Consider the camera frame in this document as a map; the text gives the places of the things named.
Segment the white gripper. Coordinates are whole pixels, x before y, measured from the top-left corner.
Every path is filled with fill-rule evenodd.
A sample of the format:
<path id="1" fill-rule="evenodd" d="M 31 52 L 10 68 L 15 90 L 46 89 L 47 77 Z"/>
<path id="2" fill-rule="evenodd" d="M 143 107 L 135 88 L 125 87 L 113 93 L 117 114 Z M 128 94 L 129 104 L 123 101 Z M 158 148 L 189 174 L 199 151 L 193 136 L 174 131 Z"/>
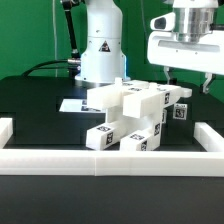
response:
<path id="1" fill-rule="evenodd" d="M 224 75 L 224 31 L 215 30 L 198 43 L 180 42 L 174 33 L 154 31 L 147 57 L 151 64 L 164 66 L 167 84 L 171 82 L 170 67 L 206 73 L 202 92 L 208 94 L 214 74 Z"/>

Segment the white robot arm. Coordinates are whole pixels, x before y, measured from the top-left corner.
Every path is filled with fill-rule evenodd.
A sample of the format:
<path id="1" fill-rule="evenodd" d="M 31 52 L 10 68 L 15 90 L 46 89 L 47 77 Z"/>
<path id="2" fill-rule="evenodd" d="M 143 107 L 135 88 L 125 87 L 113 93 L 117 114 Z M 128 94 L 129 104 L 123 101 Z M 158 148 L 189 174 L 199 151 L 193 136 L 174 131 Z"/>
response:
<path id="1" fill-rule="evenodd" d="M 147 58 L 168 73 L 171 68 L 206 74 L 204 89 L 224 75 L 224 29 L 214 23 L 221 0 L 169 0 L 173 11 L 151 20 Z M 98 86 L 127 80 L 121 51 L 122 12 L 113 0 L 86 0 L 87 48 L 75 80 Z"/>

